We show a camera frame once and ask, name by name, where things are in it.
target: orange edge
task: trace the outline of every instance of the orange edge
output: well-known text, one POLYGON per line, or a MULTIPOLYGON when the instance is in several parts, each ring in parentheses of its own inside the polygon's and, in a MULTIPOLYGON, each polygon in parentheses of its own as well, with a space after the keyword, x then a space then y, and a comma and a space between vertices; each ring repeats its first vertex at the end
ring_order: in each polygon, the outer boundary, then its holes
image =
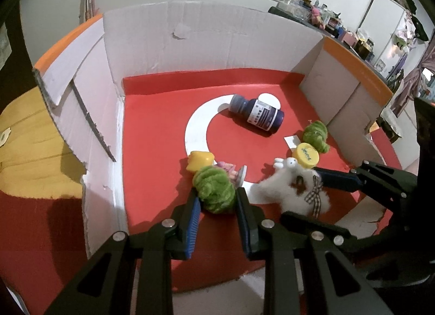
POLYGON ((77 28, 70 31, 62 39, 60 39, 56 44, 54 44, 42 57, 36 62, 35 68, 39 70, 41 75, 47 71, 50 65, 56 60, 56 58, 70 45, 74 39, 76 39, 80 34, 82 34, 86 29, 93 25, 96 21, 103 18, 102 14, 97 14, 91 19, 79 25, 77 28))
POLYGON ((391 90, 357 56, 329 38, 325 38, 323 49, 353 74, 380 106, 385 106, 391 100, 391 90))

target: silver rivet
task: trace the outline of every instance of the silver rivet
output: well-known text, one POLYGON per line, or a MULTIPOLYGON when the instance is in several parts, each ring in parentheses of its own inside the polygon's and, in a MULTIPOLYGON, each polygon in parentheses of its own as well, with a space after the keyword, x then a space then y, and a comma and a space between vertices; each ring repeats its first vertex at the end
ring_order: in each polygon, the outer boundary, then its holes
POLYGON ((344 243, 344 238, 341 235, 337 235, 334 238, 334 244, 336 244, 337 246, 343 245, 344 243))
POLYGON ((125 239, 125 233, 124 232, 116 232, 113 234, 113 240, 114 241, 123 241, 125 239))
POLYGON ((325 236, 323 235, 322 232, 312 232, 312 233, 311 233, 311 237, 312 237, 314 240, 322 241, 323 238, 324 238, 325 236))
POLYGON ((172 228, 175 225, 175 221, 171 218, 165 219, 162 222, 162 226, 164 226, 165 228, 172 228))
POLYGON ((275 226, 275 222, 270 219, 263 219, 262 226, 265 228, 273 228, 275 226))

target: gingham bow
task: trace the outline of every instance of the gingham bow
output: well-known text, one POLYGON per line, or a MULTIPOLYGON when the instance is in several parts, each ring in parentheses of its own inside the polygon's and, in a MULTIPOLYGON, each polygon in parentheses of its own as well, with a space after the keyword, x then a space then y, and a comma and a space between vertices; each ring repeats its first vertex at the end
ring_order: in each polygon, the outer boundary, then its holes
POLYGON ((317 175, 313 175, 313 181, 314 181, 314 187, 307 194, 307 196, 305 196, 305 201, 308 204, 314 203, 313 215, 314 215, 314 218, 317 219, 319 217, 320 207, 322 205, 322 203, 320 201, 319 192, 321 191, 321 189, 323 187, 323 182, 322 182, 322 179, 320 177, 318 177, 317 175))

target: green yarn ball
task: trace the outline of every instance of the green yarn ball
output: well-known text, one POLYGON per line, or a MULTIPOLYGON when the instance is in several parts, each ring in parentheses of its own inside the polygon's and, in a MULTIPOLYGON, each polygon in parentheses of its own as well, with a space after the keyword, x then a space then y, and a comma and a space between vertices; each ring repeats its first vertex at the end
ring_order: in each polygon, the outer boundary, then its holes
POLYGON ((193 186, 207 211, 218 214, 233 208, 235 189, 225 170, 203 167, 193 177, 193 186))
POLYGON ((309 143, 319 153, 327 153, 329 145, 326 143, 328 129, 321 121, 315 121, 304 130, 302 141, 309 143))

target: pink curtain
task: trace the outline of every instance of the pink curtain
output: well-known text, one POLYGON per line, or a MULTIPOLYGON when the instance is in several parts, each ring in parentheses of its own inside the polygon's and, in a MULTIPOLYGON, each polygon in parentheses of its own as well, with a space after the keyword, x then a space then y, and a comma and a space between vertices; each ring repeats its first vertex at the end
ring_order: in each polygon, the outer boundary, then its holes
POLYGON ((423 54, 420 63, 418 66, 413 69, 403 80, 403 90, 400 94, 395 98, 393 104, 391 105, 391 110, 393 113, 399 117, 399 115, 404 110, 406 104, 414 98, 417 97, 418 91, 420 88, 420 83, 423 81, 423 69, 427 68, 428 70, 435 73, 435 36, 432 36, 432 39, 429 43, 426 52, 423 54))

